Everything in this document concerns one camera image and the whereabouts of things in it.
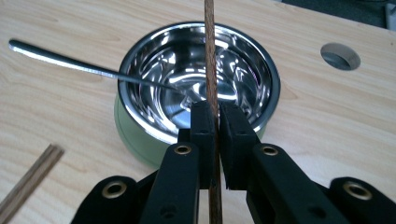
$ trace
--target stainless steel bowl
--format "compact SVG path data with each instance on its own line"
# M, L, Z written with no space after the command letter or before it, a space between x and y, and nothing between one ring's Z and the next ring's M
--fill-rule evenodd
M216 61L220 101L239 105L257 132L272 116L280 93L276 67L265 49L249 36L217 24ZM139 40L120 71L190 90L205 99L205 25L172 24ZM119 96L143 130L169 144L179 128L190 127L191 98L161 88L119 81Z

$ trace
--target light wood surface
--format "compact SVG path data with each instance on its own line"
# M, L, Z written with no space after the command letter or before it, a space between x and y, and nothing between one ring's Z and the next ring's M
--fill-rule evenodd
M49 143L65 149L14 223L69 223L100 180L140 180L153 168L118 136L116 80L26 58L8 40L118 69L150 31L203 19L203 1L0 1L0 200ZM262 141L283 147L324 186L354 176L395 201L396 34L269 0L215 1L215 20L260 42L278 68L280 101ZM327 65L320 49L331 42L358 52L360 68ZM252 222L244 192L222 196L225 223ZM207 192L199 221L208 221Z

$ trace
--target round hole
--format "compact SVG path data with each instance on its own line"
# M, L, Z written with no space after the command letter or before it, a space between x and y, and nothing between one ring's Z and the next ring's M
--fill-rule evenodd
M108 183L102 190L102 196L108 199L120 197L126 190L126 184L120 180Z
M326 63L340 70L351 71L361 65L361 58L355 50L342 44L326 44L320 54Z
M364 188L362 185L348 181L344 184L344 190L351 196L368 201L373 198L373 194L370 192L370 190Z
M186 155L191 152L191 147L179 146L179 147L175 148L175 152L179 155Z
M173 218L177 213L177 208L174 204L166 204L160 209L160 215L164 219Z
M308 207L308 212L311 213L314 217L318 217L318 218L326 217L326 212L323 210L323 208L318 206Z
M267 156L275 156L277 155L277 150L273 147L263 147L262 152Z

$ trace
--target chopstick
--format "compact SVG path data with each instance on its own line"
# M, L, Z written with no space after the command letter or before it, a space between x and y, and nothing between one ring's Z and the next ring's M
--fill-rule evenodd
M212 181L209 187L209 220L211 224L218 224L222 223L222 206L219 167L218 81L216 76L216 45L213 0L205 0L205 40L206 99L210 104L215 121L215 161Z
M28 172L0 203L0 223L8 223L12 219L63 154L64 151L56 146L49 145L47 147Z

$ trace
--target metal grommet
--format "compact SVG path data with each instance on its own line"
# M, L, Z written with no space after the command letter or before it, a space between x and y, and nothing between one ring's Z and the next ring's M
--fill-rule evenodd
M126 190L126 184L120 180L111 181L102 190L102 196L107 199L120 197Z
M263 147L262 153L264 153L267 156L276 156L278 151L276 150L276 148L273 147Z
M178 146L175 148L175 152L179 155L187 155L192 151L191 147L188 146Z
M370 192L370 190L366 189L361 184L347 181L343 187L349 195L357 199L368 201L373 198L373 194Z

